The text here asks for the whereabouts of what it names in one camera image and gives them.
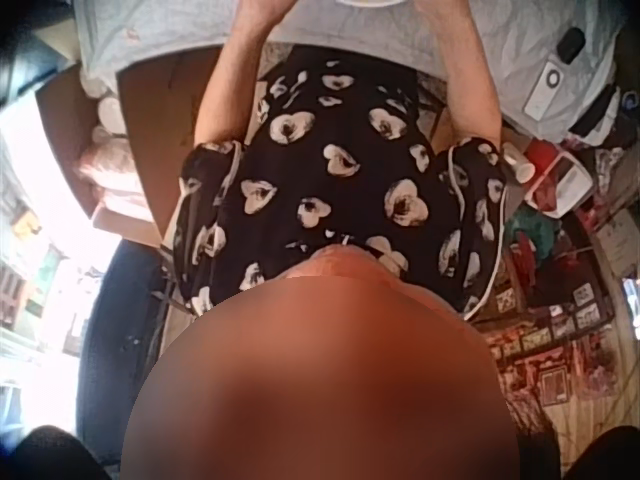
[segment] hand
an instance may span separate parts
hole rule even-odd
[[[243,28],[271,31],[298,0],[239,0],[236,25]]]
[[[430,21],[471,15],[469,0],[413,0],[413,3],[418,13]]]

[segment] gray fabric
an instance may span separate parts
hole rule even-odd
[[[504,114],[539,138],[560,141],[605,85],[620,12],[607,0],[471,0]],[[236,0],[76,0],[82,58],[90,75],[115,87],[133,63],[179,50],[223,43]],[[523,107],[568,28],[582,28],[584,50],[564,67],[565,79],[545,117]],[[406,2],[364,9],[334,0],[300,0],[271,40],[352,50],[443,78],[426,25]]]

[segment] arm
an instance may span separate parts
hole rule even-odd
[[[483,137],[500,148],[502,114],[468,0],[415,0],[438,40],[456,136]]]
[[[260,54],[271,30],[297,0],[240,0],[231,35],[205,90],[194,144],[244,141],[253,108]]]

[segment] white bowl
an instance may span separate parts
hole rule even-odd
[[[336,2],[349,5],[350,7],[362,8],[390,7],[406,1],[407,0],[336,0]]]

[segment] black dress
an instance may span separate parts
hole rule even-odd
[[[475,313],[502,243],[495,146],[436,156],[416,126],[415,71],[362,55],[296,48],[267,92],[251,145],[200,145],[185,162],[174,259],[193,311],[350,244]]]

